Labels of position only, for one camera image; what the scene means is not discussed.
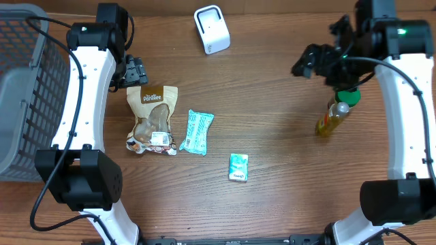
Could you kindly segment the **green tissue pack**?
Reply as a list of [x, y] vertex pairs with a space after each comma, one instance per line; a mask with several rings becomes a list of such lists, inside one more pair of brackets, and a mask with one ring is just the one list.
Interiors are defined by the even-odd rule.
[[237, 182], [248, 181], [248, 162], [249, 156], [247, 154], [232, 153], [230, 155], [229, 180]]

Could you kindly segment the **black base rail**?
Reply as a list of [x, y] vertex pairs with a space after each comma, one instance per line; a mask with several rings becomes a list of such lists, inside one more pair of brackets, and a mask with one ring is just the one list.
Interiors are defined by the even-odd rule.
[[174, 238], [144, 239], [140, 245], [312, 245], [321, 244], [320, 235], [291, 235], [288, 238], [247, 238], [247, 239], [211, 239], [211, 240], [175, 240]]

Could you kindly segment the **yellow dish soap bottle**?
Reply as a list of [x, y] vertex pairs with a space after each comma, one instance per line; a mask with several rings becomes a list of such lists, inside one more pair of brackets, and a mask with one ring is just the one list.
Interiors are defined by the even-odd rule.
[[315, 133], [318, 136], [328, 137], [347, 117], [349, 106], [345, 102], [333, 104], [328, 111], [317, 121]]

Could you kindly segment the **grey plastic mesh basket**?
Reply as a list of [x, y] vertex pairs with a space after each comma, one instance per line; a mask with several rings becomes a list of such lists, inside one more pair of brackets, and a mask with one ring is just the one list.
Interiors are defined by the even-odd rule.
[[1, 181], [39, 182], [35, 153], [50, 148], [61, 121], [69, 65], [59, 48], [26, 23], [48, 31], [45, 11], [1, 4]]

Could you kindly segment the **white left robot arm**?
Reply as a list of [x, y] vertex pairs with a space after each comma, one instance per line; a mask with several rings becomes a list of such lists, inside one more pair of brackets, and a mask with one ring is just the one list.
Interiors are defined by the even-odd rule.
[[103, 141], [108, 94], [147, 81], [142, 61], [127, 54], [133, 37], [133, 18], [117, 3], [100, 3], [94, 22], [68, 27], [63, 48], [70, 74], [61, 122], [51, 147], [35, 156], [43, 192], [89, 220], [102, 244], [144, 243], [121, 201], [121, 168]]

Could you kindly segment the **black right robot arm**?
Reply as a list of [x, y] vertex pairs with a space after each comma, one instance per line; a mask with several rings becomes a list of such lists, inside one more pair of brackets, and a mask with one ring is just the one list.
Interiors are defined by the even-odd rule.
[[381, 244], [383, 235], [435, 217], [433, 38], [425, 20], [401, 20], [393, 1], [358, 1], [330, 26], [334, 45], [310, 44], [295, 76], [324, 77], [336, 91], [377, 78], [388, 124], [388, 177], [366, 181], [360, 205], [320, 235], [292, 235], [293, 244]]

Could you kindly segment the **brown snack pouch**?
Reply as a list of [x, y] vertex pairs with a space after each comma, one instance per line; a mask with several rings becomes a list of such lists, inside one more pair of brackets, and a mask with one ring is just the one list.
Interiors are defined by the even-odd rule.
[[127, 102], [135, 125], [127, 135], [126, 148], [137, 154], [156, 152], [175, 156], [177, 147], [170, 118], [178, 99], [175, 86], [135, 86], [127, 89]]

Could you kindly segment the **white barcode scanner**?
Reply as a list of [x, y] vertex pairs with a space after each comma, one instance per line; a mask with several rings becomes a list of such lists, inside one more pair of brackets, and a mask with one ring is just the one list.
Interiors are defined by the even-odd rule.
[[230, 47], [230, 32], [219, 6], [209, 5], [193, 15], [205, 54], [214, 54]]

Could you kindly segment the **green lid jar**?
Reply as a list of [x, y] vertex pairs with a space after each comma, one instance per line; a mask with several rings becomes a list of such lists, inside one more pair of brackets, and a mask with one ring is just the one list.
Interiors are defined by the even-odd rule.
[[340, 102], [344, 102], [349, 106], [349, 108], [353, 108], [359, 103], [360, 99], [361, 93], [358, 88], [353, 88], [350, 91], [335, 92], [328, 102], [328, 108], [331, 108], [332, 105]]

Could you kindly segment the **teal snack wrapper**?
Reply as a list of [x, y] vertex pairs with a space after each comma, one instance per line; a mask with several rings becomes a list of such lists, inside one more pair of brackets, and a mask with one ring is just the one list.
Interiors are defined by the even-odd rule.
[[188, 113], [186, 137], [179, 150], [205, 156], [207, 154], [207, 133], [213, 123], [213, 114], [194, 112]]

